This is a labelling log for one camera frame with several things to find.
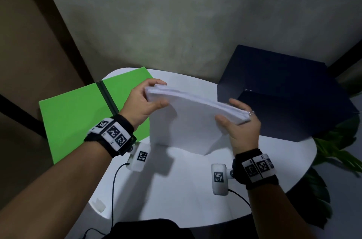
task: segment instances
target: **green binder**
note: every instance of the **green binder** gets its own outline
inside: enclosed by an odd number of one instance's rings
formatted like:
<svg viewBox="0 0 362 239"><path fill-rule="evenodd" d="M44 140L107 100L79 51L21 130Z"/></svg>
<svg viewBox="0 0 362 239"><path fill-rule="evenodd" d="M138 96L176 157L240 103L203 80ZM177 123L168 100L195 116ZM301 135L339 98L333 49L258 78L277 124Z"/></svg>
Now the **green binder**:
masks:
<svg viewBox="0 0 362 239"><path fill-rule="evenodd" d="M82 144L88 130L120 110L132 88L152 78L145 67L117 75L39 102L54 164ZM137 140L150 135L147 119L134 132Z"/></svg>

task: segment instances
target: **oval table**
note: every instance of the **oval table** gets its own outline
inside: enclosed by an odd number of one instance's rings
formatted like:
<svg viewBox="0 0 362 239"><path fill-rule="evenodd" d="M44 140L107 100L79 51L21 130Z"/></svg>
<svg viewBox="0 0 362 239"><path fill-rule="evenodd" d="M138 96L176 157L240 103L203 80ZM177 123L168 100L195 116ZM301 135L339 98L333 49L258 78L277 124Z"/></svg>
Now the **oval table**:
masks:
<svg viewBox="0 0 362 239"><path fill-rule="evenodd" d="M134 69L120 68L104 79ZM217 84L173 72L148 71L152 77L162 79L174 89L217 101ZM181 228L192 228L223 223L250 214L249 206L235 194L216 196L212 193L211 164L223 163L228 168L232 165L233 154L227 138L222 146L224 148L205 156L174 147L155 148L142 172L121 168L114 188L115 223L165 218ZM291 142L260 136L259 147L273 161L280 186L285 192L303 177L317 152L312 138ZM126 163L128 157L125 154L111 161L67 238L79 237L88 228L109 232L113 178L117 168ZM229 188L248 200L244 185L232 179L229 180ZM97 199L105 205L102 212L96 209ZM96 232L89 232L89 238L91 236L99 238Z"/></svg>

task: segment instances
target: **person's right hand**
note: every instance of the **person's right hand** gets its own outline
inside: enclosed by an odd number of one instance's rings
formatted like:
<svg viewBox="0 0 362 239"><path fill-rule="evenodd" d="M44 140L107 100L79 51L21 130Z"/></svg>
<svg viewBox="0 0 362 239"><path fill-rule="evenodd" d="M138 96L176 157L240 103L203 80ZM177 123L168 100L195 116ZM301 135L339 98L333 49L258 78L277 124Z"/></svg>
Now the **person's right hand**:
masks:
<svg viewBox="0 0 362 239"><path fill-rule="evenodd" d="M252 112L252 109L247 104L236 99L229 99L229 102L239 109ZM259 147L258 142L261 123L255 114L251 114L250 122L241 125L232 123L222 115L216 115L215 120L229 132L234 155Z"/></svg>

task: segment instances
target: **person's left hand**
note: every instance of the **person's left hand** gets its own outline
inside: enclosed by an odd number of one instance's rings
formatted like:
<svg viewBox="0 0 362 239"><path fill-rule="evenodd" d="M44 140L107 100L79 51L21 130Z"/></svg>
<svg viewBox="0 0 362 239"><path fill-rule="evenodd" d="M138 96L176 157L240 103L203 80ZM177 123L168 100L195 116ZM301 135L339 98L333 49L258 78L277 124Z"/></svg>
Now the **person's left hand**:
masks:
<svg viewBox="0 0 362 239"><path fill-rule="evenodd" d="M119 114L131 123L134 130L146 121L147 117L150 116L152 112L164 108L169 104L165 99L156 102L147 101L144 88L154 86L155 84L167 85L166 82L160 79L146 79L131 90L123 108L120 110Z"/></svg>

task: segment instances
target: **black cable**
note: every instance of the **black cable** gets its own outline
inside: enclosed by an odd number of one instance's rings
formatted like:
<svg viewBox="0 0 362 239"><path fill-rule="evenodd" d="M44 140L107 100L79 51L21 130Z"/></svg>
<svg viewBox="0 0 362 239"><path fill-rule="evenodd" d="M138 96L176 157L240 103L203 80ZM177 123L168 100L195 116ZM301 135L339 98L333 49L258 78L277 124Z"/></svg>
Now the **black cable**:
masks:
<svg viewBox="0 0 362 239"><path fill-rule="evenodd" d="M121 169L121 167L123 167L124 165L129 165L129 163L125 163L125 164L123 164L123 165L121 165L118 169L117 169L117 171L115 172L115 175L114 175L114 178L113 178L113 185L112 185L112 225L111 225L111 230L112 230L112 228L113 228L113 198L114 198L114 182L115 182L115 177L117 176L117 173L118 173L118 171ZM87 229L86 230L86 232L84 233L84 235L83 235L83 237L82 237L82 239L85 239L85 237L87 236L87 232L89 232L90 230L95 230L96 232L98 232L98 233L100 233L100 234L102 234L102 235L106 235L106 234L104 234L103 232L100 232L99 230L97 230L97 229L95 229L95 228L89 228L89 229Z"/></svg>
<svg viewBox="0 0 362 239"><path fill-rule="evenodd" d="M235 193L237 196L239 196L241 199L243 199L245 201L245 203L248 204L248 206L251 208L250 204L248 203L247 200L245 200L245 198L241 195L239 195L238 193L236 193L235 191L233 191L232 189L227 189L228 191L232 192L232 193Z"/></svg>

